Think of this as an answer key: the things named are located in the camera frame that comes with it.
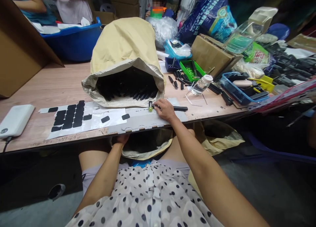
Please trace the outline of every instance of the pink cloth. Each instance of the pink cloth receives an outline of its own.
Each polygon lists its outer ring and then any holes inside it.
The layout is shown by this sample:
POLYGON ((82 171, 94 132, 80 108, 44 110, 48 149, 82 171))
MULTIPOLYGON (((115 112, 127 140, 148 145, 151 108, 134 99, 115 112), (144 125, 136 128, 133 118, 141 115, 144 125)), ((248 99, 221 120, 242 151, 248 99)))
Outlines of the pink cloth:
POLYGON ((92 12, 87 1, 57 0, 56 5, 64 23, 79 24, 82 17, 92 22, 92 12))

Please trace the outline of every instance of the concrete floor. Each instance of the concrete floor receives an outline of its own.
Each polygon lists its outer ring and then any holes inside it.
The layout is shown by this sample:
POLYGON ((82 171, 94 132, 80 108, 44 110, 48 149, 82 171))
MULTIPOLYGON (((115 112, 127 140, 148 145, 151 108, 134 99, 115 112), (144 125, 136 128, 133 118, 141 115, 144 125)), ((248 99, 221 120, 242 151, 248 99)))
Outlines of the concrete floor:
MULTIPOLYGON (((257 149, 244 143, 215 158, 271 226, 316 226, 316 193, 306 182, 309 177, 314 179, 315 167, 294 162, 230 161, 256 153, 257 149)), ((12 164, 14 159, 6 162, 12 164)), ((65 226, 71 219, 82 199, 81 170, 75 148, 65 148, 38 162, 23 171, 2 170, 7 174, 5 177, 15 178, 0 187, 0 226, 55 227, 65 226), (50 188, 58 183, 66 185, 65 194, 54 202, 47 200, 50 188)))

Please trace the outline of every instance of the wooden table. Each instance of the wooden table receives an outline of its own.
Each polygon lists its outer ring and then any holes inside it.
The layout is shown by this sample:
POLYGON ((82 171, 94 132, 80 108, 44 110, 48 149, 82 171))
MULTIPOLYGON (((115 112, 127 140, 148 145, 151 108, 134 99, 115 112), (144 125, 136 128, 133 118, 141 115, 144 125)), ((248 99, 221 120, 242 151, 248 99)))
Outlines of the wooden table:
MULTIPOLYGON (((38 110, 76 104, 79 100, 92 101, 81 87, 81 81, 89 73, 90 63, 69 64, 65 68, 56 64, 49 65, 37 73, 10 98, 0 100, 0 121, 14 105, 32 104, 35 106, 25 130, 19 137, 12 139, 6 148, 6 152, 54 146, 108 135, 107 128, 102 128, 46 140, 54 123, 54 113, 39 114, 38 110)), ((180 88, 175 90, 168 79, 168 74, 165 74, 165 77, 167 83, 165 98, 177 98, 180 106, 188 107, 189 110, 185 114, 189 122, 243 112, 242 109, 237 109, 234 106, 226 106, 223 98, 212 91, 204 92, 208 105, 206 105, 204 98, 199 96, 196 102, 203 104, 203 107, 193 106, 184 97, 188 92, 187 88, 185 87, 182 91, 180 88)), ((0 153, 3 152, 4 145, 5 141, 0 140, 0 153)))

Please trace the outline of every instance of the hand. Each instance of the hand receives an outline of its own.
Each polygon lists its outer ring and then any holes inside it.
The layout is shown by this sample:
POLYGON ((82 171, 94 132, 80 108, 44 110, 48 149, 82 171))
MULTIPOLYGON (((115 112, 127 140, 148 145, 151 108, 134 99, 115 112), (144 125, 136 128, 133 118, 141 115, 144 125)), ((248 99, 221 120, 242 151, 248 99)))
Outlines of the hand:
POLYGON ((166 99, 159 99, 158 101, 154 102, 154 105, 158 105, 158 107, 154 107, 158 116, 162 119, 165 119, 169 123, 173 120, 178 118, 177 115, 174 113, 173 105, 166 99))
POLYGON ((130 135, 130 133, 125 133, 125 134, 123 134, 123 135, 119 135, 119 136, 117 137, 117 143, 121 143, 121 144, 125 145, 126 142, 127 142, 128 139, 129 139, 129 135, 130 135))
POLYGON ((145 19, 150 16, 150 11, 147 11, 146 14, 145 14, 145 19))

